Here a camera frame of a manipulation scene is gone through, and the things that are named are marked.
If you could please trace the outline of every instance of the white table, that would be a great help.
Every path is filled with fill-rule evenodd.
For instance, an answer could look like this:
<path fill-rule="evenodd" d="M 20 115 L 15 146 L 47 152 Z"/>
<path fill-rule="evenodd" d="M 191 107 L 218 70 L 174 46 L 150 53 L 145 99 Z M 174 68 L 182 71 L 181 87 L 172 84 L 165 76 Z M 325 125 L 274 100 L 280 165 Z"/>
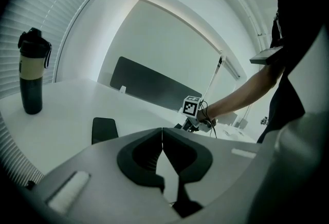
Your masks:
<path fill-rule="evenodd" d="M 119 136 L 157 127 L 174 127 L 184 116 L 91 80 L 43 87 L 43 109 L 24 112 L 21 94 L 0 100 L 0 111 L 16 144 L 43 174 L 92 143 L 94 117 L 113 118 Z"/>
<path fill-rule="evenodd" d="M 239 142 L 247 142 L 247 143 L 256 143 L 254 139 L 248 136 L 245 132 L 241 129 L 235 128 L 233 126 L 229 126 L 227 124 L 218 123 L 215 126 L 217 138 L 224 139 L 224 140 L 231 140 L 231 141 L 239 141 Z M 215 137 L 214 130 L 211 132 L 200 132 L 197 131 L 196 134 L 203 135 L 203 136 L 210 136 Z"/>

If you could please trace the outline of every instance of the black privacy panel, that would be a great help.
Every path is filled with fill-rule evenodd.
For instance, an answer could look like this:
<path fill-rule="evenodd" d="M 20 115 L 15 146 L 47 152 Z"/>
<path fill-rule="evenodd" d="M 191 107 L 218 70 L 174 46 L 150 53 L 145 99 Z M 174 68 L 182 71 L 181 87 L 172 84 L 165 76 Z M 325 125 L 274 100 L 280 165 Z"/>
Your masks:
<path fill-rule="evenodd" d="M 202 96 L 199 92 L 124 57 L 118 60 L 110 86 L 118 90 L 125 86 L 126 94 L 171 110 L 179 110 L 189 95 Z"/>

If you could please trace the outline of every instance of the black phone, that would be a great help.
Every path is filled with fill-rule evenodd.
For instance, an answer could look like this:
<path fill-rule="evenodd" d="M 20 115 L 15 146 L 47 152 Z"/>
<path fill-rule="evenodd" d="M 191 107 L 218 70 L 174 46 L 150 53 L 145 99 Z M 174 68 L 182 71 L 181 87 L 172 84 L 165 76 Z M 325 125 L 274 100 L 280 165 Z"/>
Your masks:
<path fill-rule="evenodd" d="M 118 138 L 115 120 L 96 117 L 93 120 L 92 144 Z"/>

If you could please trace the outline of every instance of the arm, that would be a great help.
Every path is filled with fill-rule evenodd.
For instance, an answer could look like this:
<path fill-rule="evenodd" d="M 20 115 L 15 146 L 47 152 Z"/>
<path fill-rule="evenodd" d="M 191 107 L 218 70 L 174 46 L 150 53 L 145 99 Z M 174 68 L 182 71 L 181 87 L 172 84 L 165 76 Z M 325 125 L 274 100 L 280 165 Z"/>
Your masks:
<path fill-rule="evenodd" d="M 277 63 L 265 66 L 238 90 L 211 104 L 208 107 L 209 118 L 213 120 L 219 115 L 239 110 L 254 103 L 276 85 L 283 71 L 284 67 Z M 198 112 L 197 117 L 199 121 L 205 118 L 201 111 Z"/>

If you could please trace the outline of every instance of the beige bottle label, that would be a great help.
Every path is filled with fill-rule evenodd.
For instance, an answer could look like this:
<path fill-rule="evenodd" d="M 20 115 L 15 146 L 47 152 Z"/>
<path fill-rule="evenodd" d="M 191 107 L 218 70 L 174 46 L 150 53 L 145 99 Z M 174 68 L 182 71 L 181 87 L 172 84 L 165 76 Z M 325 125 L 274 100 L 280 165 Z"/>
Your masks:
<path fill-rule="evenodd" d="M 20 78 L 24 80 L 36 80 L 43 76 L 45 59 L 27 58 L 21 55 Z"/>

